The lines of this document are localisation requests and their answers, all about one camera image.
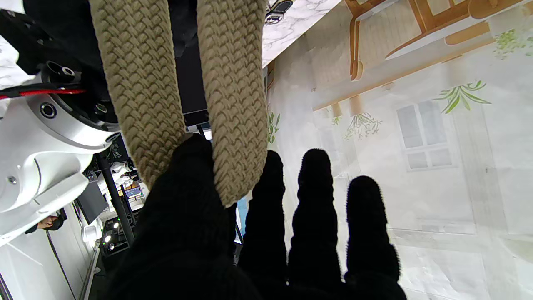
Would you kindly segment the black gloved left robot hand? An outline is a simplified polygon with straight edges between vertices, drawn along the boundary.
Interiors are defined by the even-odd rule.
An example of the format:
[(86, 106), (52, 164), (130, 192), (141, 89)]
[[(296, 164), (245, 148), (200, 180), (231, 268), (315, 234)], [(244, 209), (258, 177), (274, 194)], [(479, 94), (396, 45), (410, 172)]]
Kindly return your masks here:
[(107, 300), (405, 300), (385, 205), (371, 177), (348, 188), (345, 275), (337, 254), (331, 162), (308, 150), (298, 175), (291, 248), (285, 244), (283, 164), (270, 150), (252, 190), (234, 265), (235, 209), (214, 186), (211, 143), (191, 135), (156, 180), (135, 240), (105, 293)]

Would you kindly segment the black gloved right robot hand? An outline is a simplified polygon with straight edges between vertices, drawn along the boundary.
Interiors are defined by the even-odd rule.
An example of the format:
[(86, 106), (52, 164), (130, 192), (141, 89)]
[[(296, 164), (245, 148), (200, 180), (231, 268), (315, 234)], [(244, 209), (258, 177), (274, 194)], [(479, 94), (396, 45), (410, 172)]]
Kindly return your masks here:
[(108, 107), (107, 122), (118, 123), (105, 80), (87, 0), (24, 0), (23, 8), (82, 67), (82, 82)]

